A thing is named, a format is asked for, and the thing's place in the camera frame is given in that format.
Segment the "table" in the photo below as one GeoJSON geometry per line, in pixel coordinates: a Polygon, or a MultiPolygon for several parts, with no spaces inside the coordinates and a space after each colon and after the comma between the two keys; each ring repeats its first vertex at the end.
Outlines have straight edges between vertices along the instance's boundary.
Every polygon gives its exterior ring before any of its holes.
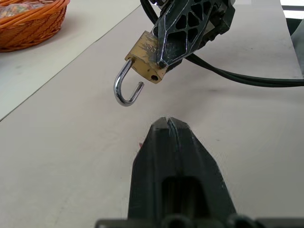
{"type": "MultiPolygon", "coordinates": [[[[301,78],[279,1],[236,10],[231,30],[197,54],[236,73],[301,78]]],[[[0,122],[4,227],[93,227],[99,218],[126,217],[138,144],[162,116],[191,126],[240,213],[304,214],[303,89],[241,85],[184,61],[122,107],[114,78],[151,28],[138,8],[0,122]]],[[[123,94],[140,80],[130,71],[123,94]]]]}

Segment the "padlock shackle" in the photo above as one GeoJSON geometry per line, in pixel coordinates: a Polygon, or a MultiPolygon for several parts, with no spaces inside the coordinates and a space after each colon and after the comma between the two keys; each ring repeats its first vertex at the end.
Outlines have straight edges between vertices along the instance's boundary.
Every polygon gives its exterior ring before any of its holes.
{"type": "Polygon", "coordinates": [[[126,61],[125,65],[123,66],[123,68],[118,73],[118,75],[115,79],[115,82],[114,82],[115,98],[116,98],[117,102],[124,107],[129,107],[134,104],[134,102],[136,101],[139,93],[142,91],[143,86],[144,86],[143,82],[139,82],[137,87],[135,88],[134,92],[132,93],[131,97],[129,98],[129,100],[124,99],[124,97],[122,95],[122,83],[123,83],[124,77],[126,76],[128,71],[132,67],[132,64],[133,64],[133,61],[131,59],[128,59],[126,61]]]}

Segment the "orange wicker basket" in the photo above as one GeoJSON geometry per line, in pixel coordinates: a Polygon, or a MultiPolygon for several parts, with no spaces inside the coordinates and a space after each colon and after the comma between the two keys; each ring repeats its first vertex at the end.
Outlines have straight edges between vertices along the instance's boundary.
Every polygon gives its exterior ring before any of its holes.
{"type": "Polygon", "coordinates": [[[0,52],[28,48],[51,38],[61,27],[70,0],[0,0],[0,6],[14,3],[44,4],[15,16],[0,19],[0,52]]]}

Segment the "padlock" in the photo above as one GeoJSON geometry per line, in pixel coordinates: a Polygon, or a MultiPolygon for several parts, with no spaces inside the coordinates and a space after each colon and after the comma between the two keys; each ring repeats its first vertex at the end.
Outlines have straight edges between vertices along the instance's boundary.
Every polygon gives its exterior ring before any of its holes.
{"type": "Polygon", "coordinates": [[[145,31],[125,60],[131,59],[132,68],[145,79],[155,84],[159,83],[167,72],[157,64],[157,37],[145,31]]]}

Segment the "black cable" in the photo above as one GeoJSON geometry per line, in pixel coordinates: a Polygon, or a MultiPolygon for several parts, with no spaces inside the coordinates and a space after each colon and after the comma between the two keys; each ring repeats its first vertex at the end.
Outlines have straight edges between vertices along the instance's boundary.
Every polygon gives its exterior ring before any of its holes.
{"type": "MultiPolygon", "coordinates": [[[[151,22],[155,24],[158,17],[155,11],[153,10],[151,4],[148,2],[148,0],[141,0],[141,4],[145,13],[151,20],[151,22]]],[[[189,55],[188,57],[186,57],[186,59],[198,66],[211,70],[214,73],[224,78],[246,85],[260,86],[260,87],[280,87],[280,88],[304,86],[304,80],[301,79],[273,79],[273,78],[252,77],[252,76],[240,75],[229,71],[221,70],[219,68],[213,67],[212,65],[205,62],[195,54],[189,55]]]]}

